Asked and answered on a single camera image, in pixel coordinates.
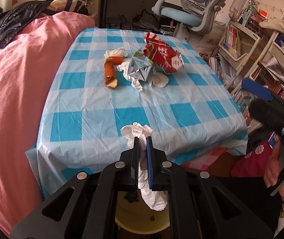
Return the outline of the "striped beige clothing pile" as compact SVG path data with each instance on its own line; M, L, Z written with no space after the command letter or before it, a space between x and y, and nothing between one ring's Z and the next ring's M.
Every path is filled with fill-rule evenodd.
M62 11L91 16L94 14L94 0L52 0L43 12L53 15Z

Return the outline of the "yellow trash bin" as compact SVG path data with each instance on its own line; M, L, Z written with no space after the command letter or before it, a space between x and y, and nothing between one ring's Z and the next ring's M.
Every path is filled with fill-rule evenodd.
M150 209L139 190L118 192L115 222L134 234L155 234L170 226L169 207L161 211Z

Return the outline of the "blue checkered plastic tablecloth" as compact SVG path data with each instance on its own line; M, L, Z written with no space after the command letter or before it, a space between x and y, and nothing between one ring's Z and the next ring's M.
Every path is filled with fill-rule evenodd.
M104 84L105 53L132 55L144 33L86 29L71 45L51 85L36 148L26 152L44 197L79 171L102 171L127 149L121 129L135 122L152 130L155 148L184 164L215 148L244 155L247 128L222 82L185 41L164 36L181 53L184 67L163 87L143 83L139 91L117 73L116 88Z

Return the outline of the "grey blue office chair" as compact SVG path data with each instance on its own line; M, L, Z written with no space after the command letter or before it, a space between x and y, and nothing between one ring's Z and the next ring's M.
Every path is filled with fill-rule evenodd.
M188 26L192 31L205 35L211 32L217 12L226 0L181 0L182 10L164 7L166 0L158 0L152 11L155 15L168 17Z

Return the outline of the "dark blue jacket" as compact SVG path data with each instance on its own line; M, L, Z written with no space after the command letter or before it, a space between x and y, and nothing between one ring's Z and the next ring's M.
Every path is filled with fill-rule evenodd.
M0 49L45 10L53 0L28 1L0 14Z

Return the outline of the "white tissue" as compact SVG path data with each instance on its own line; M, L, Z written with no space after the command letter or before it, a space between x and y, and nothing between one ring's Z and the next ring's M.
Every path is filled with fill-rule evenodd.
M167 206L167 196L164 192L153 192L148 184L148 170L146 158L146 138L151 136L153 130L148 126L142 126L138 122L121 128L121 135L126 138L127 147L133 148L134 139L137 137L140 144L139 171L138 171L138 188L145 204L151 210L162 211Z
M169 82L167 75L154 70L151 63L137 64L134 60L131 60L117 65L116 70L122 72L124 79L139 91L143 90L141 81L147 82L149 86L153 85L159 88L165 87Z
M114 50L107 50L104 54L104 57L110 58L110 57L128 57L128 52L124 49L124 47L122 48L117 48Z

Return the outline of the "red snack bag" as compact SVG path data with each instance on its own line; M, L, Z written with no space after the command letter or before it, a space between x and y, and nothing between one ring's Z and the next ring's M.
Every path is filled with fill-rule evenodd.
M146 43L144 56L160 66L166 74L174 74L184 67L181 53L162 41L157 34L147 32L143 40Z

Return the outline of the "pink bed quilt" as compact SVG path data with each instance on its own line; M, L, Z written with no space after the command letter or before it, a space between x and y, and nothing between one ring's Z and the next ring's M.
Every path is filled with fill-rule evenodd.
M79 33L94 25L74 12L39 17L0 49L0 231L6 235L41 203L25 152L36 142L62 60Z

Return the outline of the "white book shelf cart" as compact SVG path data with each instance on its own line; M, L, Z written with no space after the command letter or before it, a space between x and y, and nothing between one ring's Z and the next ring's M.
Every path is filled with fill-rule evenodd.
M230 0L228 22L209 66L239 107L248 132L261 124L248 112L252 99L241 85L248 78L284 99L284 0Z

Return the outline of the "crushed milk carton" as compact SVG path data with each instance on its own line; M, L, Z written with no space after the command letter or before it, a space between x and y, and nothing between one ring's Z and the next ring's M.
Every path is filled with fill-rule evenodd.
M139 48L133 55L128 67L128 76L141 81L147 81L154 63L144 55L143 48Z

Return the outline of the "white paper tote bag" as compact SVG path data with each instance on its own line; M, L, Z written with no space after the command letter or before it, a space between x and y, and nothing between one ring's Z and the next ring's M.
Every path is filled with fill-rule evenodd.
M201 57L210 57L217 48L225 28L225 24L214 22L211 32L201 38L201 40L195 46L195 51Z

